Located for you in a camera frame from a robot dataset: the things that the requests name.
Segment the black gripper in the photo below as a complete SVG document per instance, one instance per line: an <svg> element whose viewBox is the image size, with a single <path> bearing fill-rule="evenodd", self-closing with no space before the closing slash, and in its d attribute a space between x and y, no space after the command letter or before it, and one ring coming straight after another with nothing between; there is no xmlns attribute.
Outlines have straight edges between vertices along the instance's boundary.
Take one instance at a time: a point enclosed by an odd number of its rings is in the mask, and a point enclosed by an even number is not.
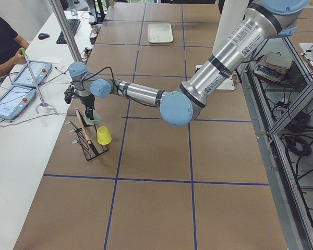
<svg viewBox="0 0 313 250"><path fill-rule="evenodd" d="M93 120L93 110L95 109L95 96L93 94L90 94L88 96L81 96L80 102L85 106L85 117L89 120Z"/></svg>

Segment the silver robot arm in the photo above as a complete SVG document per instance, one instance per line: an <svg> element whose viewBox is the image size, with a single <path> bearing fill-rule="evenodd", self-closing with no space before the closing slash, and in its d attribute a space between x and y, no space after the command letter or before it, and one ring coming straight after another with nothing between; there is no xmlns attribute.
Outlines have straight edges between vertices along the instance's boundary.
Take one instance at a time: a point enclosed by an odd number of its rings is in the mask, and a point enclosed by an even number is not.
<svg viewBox="0 0 313 250"><path fill-rule="evenodd" d="M100 78L88 72L84 63L74 62L69 66L72 81L64 100L70 104L72 99L79 99L87 118L94 120L95 98L114 94L159 108L168 124L184 126L198 117L207 105L208 96L230 78L259 45L269 39L292 35L298 16L308 4L309 1L252 1L224 42L189 80L172 92L115 78Z"/></svg>

